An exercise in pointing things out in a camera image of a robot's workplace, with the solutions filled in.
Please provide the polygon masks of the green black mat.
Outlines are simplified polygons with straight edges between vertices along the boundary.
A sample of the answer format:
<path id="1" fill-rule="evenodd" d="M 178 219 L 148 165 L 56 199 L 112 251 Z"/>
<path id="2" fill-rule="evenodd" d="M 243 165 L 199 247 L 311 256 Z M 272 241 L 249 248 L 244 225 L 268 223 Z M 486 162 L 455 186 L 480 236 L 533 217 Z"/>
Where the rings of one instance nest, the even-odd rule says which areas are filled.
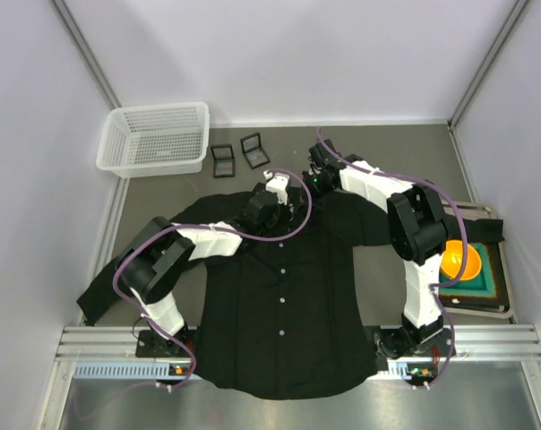
<path id="1" fill-rule="evenodd" d="M 509 304 L 508 295 L 503 280 L 498 284 L 497 269 L 490 261 L 489 248 L 484 244 L 472 243 L 482 257 L 483 267 L 480 274 L 467 281 L 460 280 L 457 284 L 440 288 L 440 299 L 452 305 L 470 305 L 483 307 L 506 307 Z"/>

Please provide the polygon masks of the black box gold brooch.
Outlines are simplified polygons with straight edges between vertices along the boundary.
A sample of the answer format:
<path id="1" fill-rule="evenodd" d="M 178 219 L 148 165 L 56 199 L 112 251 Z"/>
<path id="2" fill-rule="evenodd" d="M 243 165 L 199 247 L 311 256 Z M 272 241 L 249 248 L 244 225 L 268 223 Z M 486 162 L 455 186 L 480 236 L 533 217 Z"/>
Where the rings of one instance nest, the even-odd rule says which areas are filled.
<path id="1" fill-rule="evenodd" d="M 262 137 L 259 132 L 241 138 L 240 145 L 250 169 L 259 168 L 271 162 L 270 157 L 262 147 Z"/>

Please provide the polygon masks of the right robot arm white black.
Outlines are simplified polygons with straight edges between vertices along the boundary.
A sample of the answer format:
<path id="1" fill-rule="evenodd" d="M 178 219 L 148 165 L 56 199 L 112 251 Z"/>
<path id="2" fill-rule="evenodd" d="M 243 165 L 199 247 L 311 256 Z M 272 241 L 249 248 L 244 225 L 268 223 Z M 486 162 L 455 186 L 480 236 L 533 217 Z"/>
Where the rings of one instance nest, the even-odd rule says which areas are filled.
<path id="1" fill-rule="evenodd" d="M 389 176 L 355 155 L 342 159 L 329 142 L 311 147 L 309 161 L 304 179 L 313 194 L 324 196 L 340 189 L 388 216 L 391 245 L 404 263 L 407 298 L 401 327 L 375 330 L 375 346 L 393 359 L 429 348 L 443 329 L 436 293 L 448 232 L 439 194 L 426 185 Z"/>

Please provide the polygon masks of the aluminium rail frame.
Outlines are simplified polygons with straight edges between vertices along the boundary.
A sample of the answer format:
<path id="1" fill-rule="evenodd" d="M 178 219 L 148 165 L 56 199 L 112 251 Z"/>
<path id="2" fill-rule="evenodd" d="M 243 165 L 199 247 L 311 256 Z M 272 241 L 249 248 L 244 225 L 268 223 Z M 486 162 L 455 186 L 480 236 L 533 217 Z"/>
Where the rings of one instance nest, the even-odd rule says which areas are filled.
<path id="1" fill-rule="evenodd" d="M 67 327 L 40 429 L 541 429 L 541 342 L 532 325 L 461 325 L 433 379 L 367 381 L 338 396 L 262 400 L 192 374 L 189 358 L 139 358 L 142 327 Z M 79 380 L 82 362 L 189 366 L 178 381 Z"/>

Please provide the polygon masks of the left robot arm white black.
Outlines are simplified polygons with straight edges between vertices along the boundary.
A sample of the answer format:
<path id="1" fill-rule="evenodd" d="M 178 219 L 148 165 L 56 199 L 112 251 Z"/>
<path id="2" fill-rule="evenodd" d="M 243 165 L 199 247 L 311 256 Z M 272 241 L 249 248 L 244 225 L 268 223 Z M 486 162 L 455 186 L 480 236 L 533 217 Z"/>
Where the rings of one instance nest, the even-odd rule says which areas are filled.
<path id="1" fill-rule="evenodd" d="M 309 188 L 294 187 L 283 175 L 237 199 L 230 211 L 210 196 L 205 208 L 190 210 L 187 221 L 152 219 L 116 260 L 113 291 L 139 310 L 156 344 L 170 356 L 192 352 L 188 325 L 172 293 L 192 263 L 233 257 L 250 244 L 291 238 L 312 214 Z"/>

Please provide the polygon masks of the white perforated plastic basket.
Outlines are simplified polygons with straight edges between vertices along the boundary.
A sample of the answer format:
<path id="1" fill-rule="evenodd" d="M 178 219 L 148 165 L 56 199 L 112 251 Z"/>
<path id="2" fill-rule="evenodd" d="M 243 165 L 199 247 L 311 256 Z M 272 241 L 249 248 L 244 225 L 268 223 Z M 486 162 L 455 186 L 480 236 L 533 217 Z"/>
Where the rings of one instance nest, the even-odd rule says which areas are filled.
<path id="1" fill-rule="evenodd" d="M 119 107 L 107 115 L 96 166 L 123 179 L 202 170 L 210 111 L 202 101 Z"/>

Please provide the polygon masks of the black button shirt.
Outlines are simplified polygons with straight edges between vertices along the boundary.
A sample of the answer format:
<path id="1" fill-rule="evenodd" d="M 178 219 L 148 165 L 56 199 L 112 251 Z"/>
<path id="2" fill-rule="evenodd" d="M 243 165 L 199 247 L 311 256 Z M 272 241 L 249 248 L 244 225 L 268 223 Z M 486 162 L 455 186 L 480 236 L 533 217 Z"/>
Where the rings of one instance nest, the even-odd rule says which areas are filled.
<path id="1" fill-rule="evenodd" d="M 221 389 L 269 400 L 329 397 L 376 372 L 356 302 L 353 251 L 390 243 L 387 214 L 351 193 L 313 203 L 281 242 L 211 257 L 196 373 Z"/>

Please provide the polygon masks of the orange bowl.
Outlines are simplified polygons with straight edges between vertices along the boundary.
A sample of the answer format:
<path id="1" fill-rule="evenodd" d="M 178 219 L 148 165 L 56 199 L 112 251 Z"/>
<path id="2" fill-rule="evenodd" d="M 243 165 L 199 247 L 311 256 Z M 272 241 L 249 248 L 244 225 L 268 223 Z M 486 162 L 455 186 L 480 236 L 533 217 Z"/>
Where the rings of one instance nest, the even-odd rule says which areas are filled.
<path id="1" fill-rule="evenodd" d="M 441 273 L 449 279 L 455 278 L 459 274 L 464 256 L 466 266 L 460 279 L 467 281 L 476 278 L 483 267 L 482 257 L 473 245 L 464 246 L 461 240 L 449 240 L 446 243 L 440 266 Z"/>

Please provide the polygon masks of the black box blue brooch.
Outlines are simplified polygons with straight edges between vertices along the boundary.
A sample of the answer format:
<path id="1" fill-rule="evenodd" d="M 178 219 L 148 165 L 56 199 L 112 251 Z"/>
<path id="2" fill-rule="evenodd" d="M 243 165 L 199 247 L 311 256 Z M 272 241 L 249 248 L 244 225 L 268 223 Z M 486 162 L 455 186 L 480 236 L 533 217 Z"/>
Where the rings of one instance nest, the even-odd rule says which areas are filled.
<path id="1" fill-rule="evenodd" d="M 236 174 L 236 159 L 232 145 L 212 145 L 210 151 L 213 157 L 213 177 L 234 177 Z"/>

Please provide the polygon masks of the metal tray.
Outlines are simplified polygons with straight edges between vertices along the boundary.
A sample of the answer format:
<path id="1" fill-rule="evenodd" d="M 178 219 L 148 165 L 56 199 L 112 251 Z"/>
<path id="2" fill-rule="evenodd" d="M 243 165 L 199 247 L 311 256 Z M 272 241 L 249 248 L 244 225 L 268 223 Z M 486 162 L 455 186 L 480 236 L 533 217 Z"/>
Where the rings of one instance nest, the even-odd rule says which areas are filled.
<path id="1" fill-rule="evenodd" d="M 453 313 L 510 318 L 513 313 L 513 294 L 505 267 L 503 243 L 473 242 L 472 245 L 481 257 L 482 270 L 472 280 L 440 288 L 442 303 Z"/>

